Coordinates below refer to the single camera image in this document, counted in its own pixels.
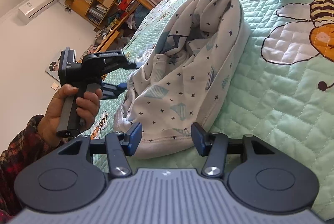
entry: plaid sleeve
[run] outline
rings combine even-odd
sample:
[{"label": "plaid sleeve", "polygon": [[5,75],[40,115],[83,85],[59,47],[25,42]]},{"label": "plaid sleeve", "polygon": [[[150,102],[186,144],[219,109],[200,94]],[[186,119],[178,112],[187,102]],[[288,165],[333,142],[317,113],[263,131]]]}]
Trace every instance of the plaid sleeve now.
[{"label": "plaid sleeve", "polygon": [[26,129],[21,131],[9,144],[8,150],[0,157],[0,223],[6,223],[22,209],[14,193],[17,174],[26,166],[53,150],[37,133],[42,115],[34,116]]}]

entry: mint green quilt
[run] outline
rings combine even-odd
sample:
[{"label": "mint green quilt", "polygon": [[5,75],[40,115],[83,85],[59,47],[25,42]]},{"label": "mint green quilt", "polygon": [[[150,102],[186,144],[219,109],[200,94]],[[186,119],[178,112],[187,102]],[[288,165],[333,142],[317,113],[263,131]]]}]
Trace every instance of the mint green quilt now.
[{"label": "mint green quilt", "polygon": [[[163,0],[145,18],[126,53],[135,58],[152,48],[184,1]],[[334,87],[323,91],[324,82],[327,86],[334,82],[333,1],[241,3],[252,33],[211,131],[232,138],[254,134],[309,167],[320,182],[313,209],[325,219],[333,218]],[[124,82],[128,74],[117,70],[107,76],[106,82]],[[89,134],[104,137],[112,131],[113,114],[123,97],[101,102],[96,125]],[[204,161],[194,148],[155,159],[129,159],[133,168],[201,168]],[[228,161],[238,160],[231,157]],[[106,169],[106,157],[96,156],[95,165]]]}]

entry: air conditioner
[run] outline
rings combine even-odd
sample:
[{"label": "air conditioner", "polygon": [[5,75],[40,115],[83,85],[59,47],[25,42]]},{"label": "air conditioner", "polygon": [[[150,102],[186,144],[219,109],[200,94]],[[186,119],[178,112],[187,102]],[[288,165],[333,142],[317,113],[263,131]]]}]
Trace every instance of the air conditioner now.
[{"label": "air conditioner", "polygon": [[56,2],[57,0],[29,0],[19,7],[18,17],[25,24],[28,24]]}]

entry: wooden bookshelf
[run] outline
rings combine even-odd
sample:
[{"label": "wooden bookshelf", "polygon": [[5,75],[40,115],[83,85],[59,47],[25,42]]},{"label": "wooden bookshelf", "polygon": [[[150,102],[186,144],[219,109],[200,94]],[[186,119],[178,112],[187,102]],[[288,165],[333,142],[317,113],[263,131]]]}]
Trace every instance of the wooden bookshelf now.
[{"label": "wooden bookshelf", "polygon": [[107,34],[106,38],[102,41],[100,46],[97,49],[98,51],[106,50],[109,45],[112,43],[112,41],[115,40],[116,36],[114,35],[116,32],[118,34],[118,29],[120,26],[127,20],[128,16],[132,14],[138,5],[142,4],[144,7],[146,7],[148,10],[153,9],[153,6],[147,1],[147,0],[135,0],[135,4],[132,6],[129,6],[129,11],[122,11],[118,9],[119,3],[117,2],[118,0],[114,0],[110,7],[108,8],[107,12],[103,14],[103,17],[99,23],[95,23],[92,20],[89,19],[89,15],[94,16],[93,14],[90,13],[90,8],[95,8],[98,4],[103,5],[104,0],[91,0],[90,3],[86,2],[85,0],[66,0],[65,5],[70,7],[73,11],[78,13],[80,16],[82,16],[84,19],[86,19],[88,22],[90,22],[93,26],[98,28],[99,30],[102,30],[104,27],[108,26],[108,17],[112,16],[113,14],[117,13],[119,11],[120,13],[125,12],[126,15],[119,20],[119,23],[115,25]]}]

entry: white cloth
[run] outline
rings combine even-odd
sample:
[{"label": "white cloth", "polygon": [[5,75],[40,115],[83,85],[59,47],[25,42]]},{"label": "white cloth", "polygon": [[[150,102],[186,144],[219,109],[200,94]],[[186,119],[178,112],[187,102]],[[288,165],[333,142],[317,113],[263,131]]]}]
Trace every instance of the white cloth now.
[{"label": "white cloth", "polygon": [[116,131],[142,123],[135,156],[187,149],[193,122],[211,127],[250,32],[239,0],[187,0],[178,8],[145,65],[129,76],[115,114]]}]

